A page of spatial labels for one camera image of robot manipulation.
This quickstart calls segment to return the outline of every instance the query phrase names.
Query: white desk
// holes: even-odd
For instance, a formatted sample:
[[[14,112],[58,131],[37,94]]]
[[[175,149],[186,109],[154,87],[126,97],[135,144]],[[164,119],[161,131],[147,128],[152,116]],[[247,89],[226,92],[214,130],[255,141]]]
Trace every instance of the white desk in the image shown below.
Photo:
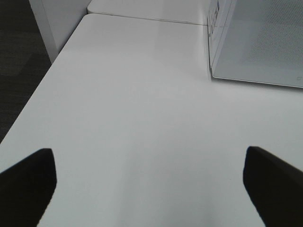
[[[302,91],[211,81],[205,42],[205,26],[82,20],[0,145],[0,171],[53,149],[39,226],[263,226],[246,148],[303,169]]]
[[[210,0],[92,0],[88,13],[207,24]]]

